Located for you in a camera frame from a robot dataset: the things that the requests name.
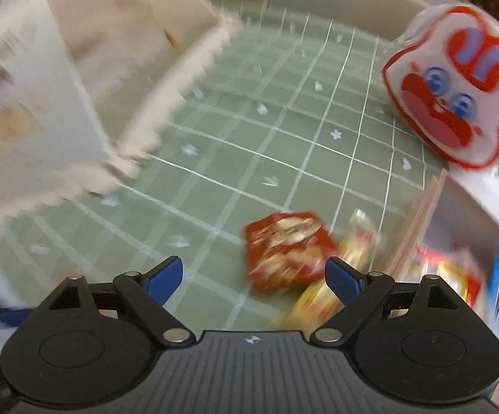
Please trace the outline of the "red nut snack packet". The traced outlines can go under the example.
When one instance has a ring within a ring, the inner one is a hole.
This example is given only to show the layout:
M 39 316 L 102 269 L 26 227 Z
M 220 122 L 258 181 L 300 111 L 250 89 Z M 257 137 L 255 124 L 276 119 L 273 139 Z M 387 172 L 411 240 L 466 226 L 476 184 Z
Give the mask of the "red nut snack packet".
M 313 212 L 273 213 L 244 227 L 246 272 L 251 290 L 277 293 L 324 277 L 338 246 Z

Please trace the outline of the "red yellow snack packet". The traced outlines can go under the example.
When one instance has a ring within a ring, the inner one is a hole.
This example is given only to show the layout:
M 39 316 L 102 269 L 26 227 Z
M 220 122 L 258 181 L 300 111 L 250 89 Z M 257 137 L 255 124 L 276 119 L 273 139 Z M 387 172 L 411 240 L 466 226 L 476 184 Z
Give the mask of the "red yellow snack packet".
M 437 275 L 448 283 L 470 307 L 474 307 L 482 288 L 484 274 L 468 247 L 438 252 L 418 245 L 414 263 L 419 276 Z

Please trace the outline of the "blue white snack packet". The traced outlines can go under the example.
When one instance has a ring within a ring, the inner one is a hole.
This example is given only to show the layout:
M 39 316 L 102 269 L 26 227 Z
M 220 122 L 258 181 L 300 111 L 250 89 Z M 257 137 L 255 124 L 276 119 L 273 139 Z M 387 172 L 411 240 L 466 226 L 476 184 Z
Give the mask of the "blue white snack packet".
M 499 316 L 499 253 L 492 264 L 487 281 L 487 301 L 489 308 L 489 322 L 495 323 Z

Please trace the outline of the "pink cardboard box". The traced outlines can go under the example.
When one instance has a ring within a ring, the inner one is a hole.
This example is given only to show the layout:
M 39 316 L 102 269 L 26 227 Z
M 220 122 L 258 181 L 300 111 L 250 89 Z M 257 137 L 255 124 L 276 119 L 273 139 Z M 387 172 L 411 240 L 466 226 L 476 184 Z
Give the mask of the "pink cardboard box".
M 415 246 L 437 252 L 463 246 L 488 271 L 499 254 L 499 178 L 486 172 L 434 176 L 407 213 L 382 266 L 394 278 L 407 272 Z M 499 314 L 495 321 L 499 335 Z

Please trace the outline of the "green grid tablecloth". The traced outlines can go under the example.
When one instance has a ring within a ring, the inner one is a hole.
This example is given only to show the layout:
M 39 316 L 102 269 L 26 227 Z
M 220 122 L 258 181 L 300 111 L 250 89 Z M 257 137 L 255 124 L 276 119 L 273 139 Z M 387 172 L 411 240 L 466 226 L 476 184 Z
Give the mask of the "green grid tablecloth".
M 339 238 L 356 210 L 394 234 L 442 162 L 389 108 L 387 42 L 319 17 L 241 5 L 244 29 L 185 92 L 140 175 L 13 220 L 0 237 L 11 300 L 35 306 L 68 275 L 109 281 L 171 255 L 168 310 L 195 332 L 261 330 L 293 293 L 253 294 L 246 225 L 310 211 Z

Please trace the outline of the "white paper bag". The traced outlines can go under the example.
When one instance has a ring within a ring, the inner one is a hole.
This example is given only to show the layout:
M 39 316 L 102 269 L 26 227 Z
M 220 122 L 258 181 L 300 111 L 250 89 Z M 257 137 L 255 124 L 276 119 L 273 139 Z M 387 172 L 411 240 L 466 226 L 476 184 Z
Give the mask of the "white paper bag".
M 134 176 L 240 26 L 209 0 L 0 0 L 0 224 Z

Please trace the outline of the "red white rabbit bag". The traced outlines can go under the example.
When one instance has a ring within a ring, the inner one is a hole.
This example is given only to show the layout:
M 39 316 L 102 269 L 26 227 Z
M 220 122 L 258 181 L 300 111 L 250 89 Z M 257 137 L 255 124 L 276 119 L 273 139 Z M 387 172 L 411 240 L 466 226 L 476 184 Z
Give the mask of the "red white rabbit bag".
M 499 22 L 467 4 L 421 11 L 392 45 L 381 79 L 396 112 L 443 160 L 499 159 Z

